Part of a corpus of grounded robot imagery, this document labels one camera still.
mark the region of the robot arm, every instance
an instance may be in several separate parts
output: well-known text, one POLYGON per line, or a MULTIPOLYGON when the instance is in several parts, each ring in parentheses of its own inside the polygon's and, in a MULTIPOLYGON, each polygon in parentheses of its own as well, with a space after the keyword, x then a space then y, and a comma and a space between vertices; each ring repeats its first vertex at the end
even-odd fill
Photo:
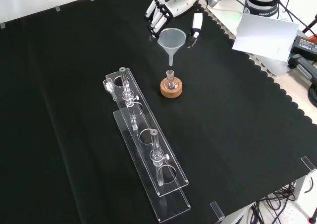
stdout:
MULTIPOLYGON (((206 0, 213 7, 218 0, 206 0)), ((274 17, 277 13, 279 0, 246 0, 244 12, 260 16, 274 17)), ((187 34, 186 45, 192 47, 201 33, 203 24, 203 12, 198 5, 198 0, 153 0, 145 13, 145 19, 149 22, 148 30, 150 40, 156 41, 166 25, 178 16, 195 7, 192 28, 187 34)))

